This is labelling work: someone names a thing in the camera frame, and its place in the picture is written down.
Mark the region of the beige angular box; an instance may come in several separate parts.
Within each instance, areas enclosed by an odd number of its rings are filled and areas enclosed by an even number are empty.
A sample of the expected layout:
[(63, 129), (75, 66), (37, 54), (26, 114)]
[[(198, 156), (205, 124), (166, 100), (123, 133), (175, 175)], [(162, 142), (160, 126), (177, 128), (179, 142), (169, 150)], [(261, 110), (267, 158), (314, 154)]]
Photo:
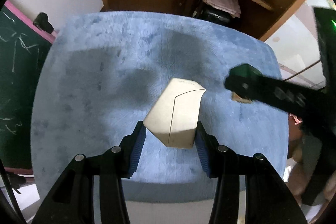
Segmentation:
[(144, 126), (166, 147), (191, 149), (205, 92), (195, 81), (171, 79), (143, 120)]

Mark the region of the green gold perfume bottle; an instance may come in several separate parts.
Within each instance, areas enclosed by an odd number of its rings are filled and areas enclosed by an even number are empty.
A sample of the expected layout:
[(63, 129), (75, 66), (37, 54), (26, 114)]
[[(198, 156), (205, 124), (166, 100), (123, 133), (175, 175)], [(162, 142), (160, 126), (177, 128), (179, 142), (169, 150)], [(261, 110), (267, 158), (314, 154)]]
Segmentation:
[(237, 95), (235, 92), (232, 92), (232, 100), (235, 102), (240, 102), (240, 103), (247, 103), (247, 104), (252, 103), (252, 100), (248, 98), (242, 98), (239, 95)]

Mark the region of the white wardrobe sliding doors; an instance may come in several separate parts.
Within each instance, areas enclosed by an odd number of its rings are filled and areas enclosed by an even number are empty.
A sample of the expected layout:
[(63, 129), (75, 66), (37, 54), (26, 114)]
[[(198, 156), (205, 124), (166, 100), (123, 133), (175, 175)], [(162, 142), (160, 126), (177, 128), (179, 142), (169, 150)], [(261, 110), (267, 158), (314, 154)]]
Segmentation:
[(313, 8), (329, 9), (332, 4), (331, 0), (305, 0), (266, 40), (277, 57), (283, 80), (316, 90), (325, 87)]

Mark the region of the white plastic tray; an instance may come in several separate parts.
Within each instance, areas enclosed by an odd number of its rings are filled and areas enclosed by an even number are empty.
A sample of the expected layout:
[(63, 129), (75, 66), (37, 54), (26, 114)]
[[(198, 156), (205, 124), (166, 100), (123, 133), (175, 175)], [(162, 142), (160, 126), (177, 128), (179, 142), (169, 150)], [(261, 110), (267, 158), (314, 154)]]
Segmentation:
[(213, 200), (187, 203), (127, 201), (131, 223), (209, 223)]

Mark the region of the blue fluffy table cloth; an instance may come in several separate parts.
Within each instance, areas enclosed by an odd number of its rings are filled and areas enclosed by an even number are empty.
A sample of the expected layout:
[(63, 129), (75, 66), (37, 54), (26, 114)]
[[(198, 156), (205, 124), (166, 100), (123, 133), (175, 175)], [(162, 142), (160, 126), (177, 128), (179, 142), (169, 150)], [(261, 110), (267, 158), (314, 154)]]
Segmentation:
[(205, 88), (199, 118), (207, 133), (238, 154), (264, 154), (283, 175), (287, 114), (235, 102), (224, 88), (229, 70), (242, 63), (281, 76), (266, 43), (204, 20), (129, 11), (68, 20), (34, 98), (31, 157), (40, 197), (75, 155), (100, 155), (132, 133), (172, 78)]

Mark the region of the green chalkboard pink frame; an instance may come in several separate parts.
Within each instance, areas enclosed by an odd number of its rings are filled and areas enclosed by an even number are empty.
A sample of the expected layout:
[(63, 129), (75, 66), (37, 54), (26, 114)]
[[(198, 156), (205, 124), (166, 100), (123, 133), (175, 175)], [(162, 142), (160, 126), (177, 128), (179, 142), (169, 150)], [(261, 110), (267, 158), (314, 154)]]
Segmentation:
[(10, 1), (1, 8), (1, 161), (31, 169), (30, 127), (34, 96), (55, 37), (33, 25)]

